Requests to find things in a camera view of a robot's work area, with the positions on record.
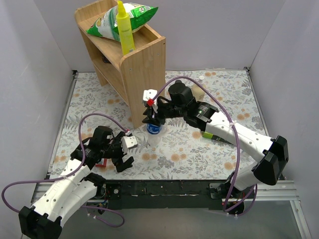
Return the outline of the blue label water bottle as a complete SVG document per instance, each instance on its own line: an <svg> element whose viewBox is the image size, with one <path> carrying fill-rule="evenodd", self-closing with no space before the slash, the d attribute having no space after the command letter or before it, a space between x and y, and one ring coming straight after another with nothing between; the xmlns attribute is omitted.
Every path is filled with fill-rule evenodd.
<svg viewBox="0 0 319 239"><path fill-rule="evenodd" d="M157 126L150 123L147 124L148 143L150 146L156 146L159 144L161 140L161 131L162 125Z"/></svg>

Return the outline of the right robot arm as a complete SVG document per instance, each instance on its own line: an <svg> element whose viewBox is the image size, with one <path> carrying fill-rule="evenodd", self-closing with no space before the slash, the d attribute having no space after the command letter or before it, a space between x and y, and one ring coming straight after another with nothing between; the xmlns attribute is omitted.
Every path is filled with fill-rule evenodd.
<svg viewBox="0 0 319 239"><path fill-rule="evenodd" d="M271 138L230 122L215 106L196 100L191 88L180 80L171 85L168 92L170 99L159 96L156 90L144 90L146 110L143 123L162 126L166 119L183 118L189 126L239 146L255 160L255 163L233 172L224 185L215 190L216 193L237 198L255 184L276 185L289 161L288 141L284 137Z"/></svg>

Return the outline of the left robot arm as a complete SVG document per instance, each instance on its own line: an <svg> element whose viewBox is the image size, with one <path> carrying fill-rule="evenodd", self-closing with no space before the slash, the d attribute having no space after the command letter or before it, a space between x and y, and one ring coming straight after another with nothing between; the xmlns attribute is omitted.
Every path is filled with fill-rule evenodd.
<svg viewBox="0 0 319 239"><path fill-rule="evenodd" d="M114 135L107 126L95 128L93 136L82 140L71 153L61 180L55 181L31 207L20 210L22 233L31 239L59 238L67 220L88 200L107 200L111 195L106 179L92 169L102 159L110 159L117 172L130 168L133 157L124 157L137 146L137 138L130 132Z"/></svg>

